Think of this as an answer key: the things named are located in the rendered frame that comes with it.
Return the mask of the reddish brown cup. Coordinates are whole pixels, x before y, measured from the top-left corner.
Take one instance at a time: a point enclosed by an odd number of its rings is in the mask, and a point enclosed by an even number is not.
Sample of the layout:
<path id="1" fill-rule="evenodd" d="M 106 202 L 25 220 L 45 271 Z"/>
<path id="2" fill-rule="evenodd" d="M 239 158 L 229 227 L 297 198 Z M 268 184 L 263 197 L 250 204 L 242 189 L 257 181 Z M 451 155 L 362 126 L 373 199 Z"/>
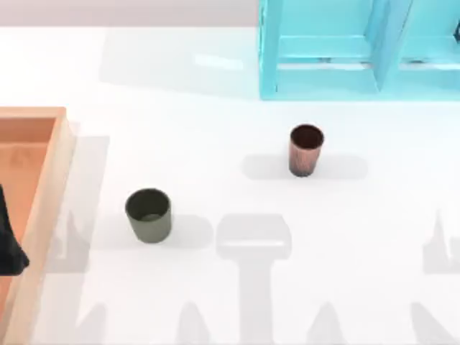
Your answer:
<path id="1" fill-rule="evenodd" d="M 297 177 L 313 174 L 324 143 L 324 134 L 312 124 L 300 124 L 290 133 L 289 169 Z"/>

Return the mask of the olive green cup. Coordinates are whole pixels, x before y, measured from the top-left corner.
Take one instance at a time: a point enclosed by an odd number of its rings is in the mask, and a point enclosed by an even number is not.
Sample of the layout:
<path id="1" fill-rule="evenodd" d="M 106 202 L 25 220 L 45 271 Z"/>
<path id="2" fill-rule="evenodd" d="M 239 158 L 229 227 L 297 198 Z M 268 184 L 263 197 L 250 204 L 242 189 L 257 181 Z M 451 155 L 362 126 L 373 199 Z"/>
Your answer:
<path id="1" fill-rule="evenodd" d="M 172 231 L 172 204 L 157 188 L 143 188 L 126 200 L 125 213 L 134 234 L 143 243 L 157 244 Z"/>

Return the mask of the light blue rack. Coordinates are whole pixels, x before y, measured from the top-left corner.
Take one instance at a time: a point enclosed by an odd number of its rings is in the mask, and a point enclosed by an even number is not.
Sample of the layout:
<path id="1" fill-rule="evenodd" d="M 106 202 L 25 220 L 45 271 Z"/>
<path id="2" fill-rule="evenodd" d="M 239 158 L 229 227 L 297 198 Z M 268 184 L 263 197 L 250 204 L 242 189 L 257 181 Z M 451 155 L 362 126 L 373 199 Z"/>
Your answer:
<path id="1" fill-rule="evenodd" d="M 460 0 L 258 0 L 265 100 L 460 101 Z"/>

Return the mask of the shallow salmon-coloured box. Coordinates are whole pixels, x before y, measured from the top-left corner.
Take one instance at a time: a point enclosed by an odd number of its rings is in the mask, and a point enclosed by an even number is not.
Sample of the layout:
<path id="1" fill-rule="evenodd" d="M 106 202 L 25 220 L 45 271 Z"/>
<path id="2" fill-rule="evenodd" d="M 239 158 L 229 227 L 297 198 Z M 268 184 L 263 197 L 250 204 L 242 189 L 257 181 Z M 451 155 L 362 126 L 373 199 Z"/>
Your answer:
<path id="1" fill-rule="evenodd" d="M 75 135 L 63 107 L 0 106 L 0 185 L 30 265 L 0 277 L 0 345 L 29 345 Z"/>

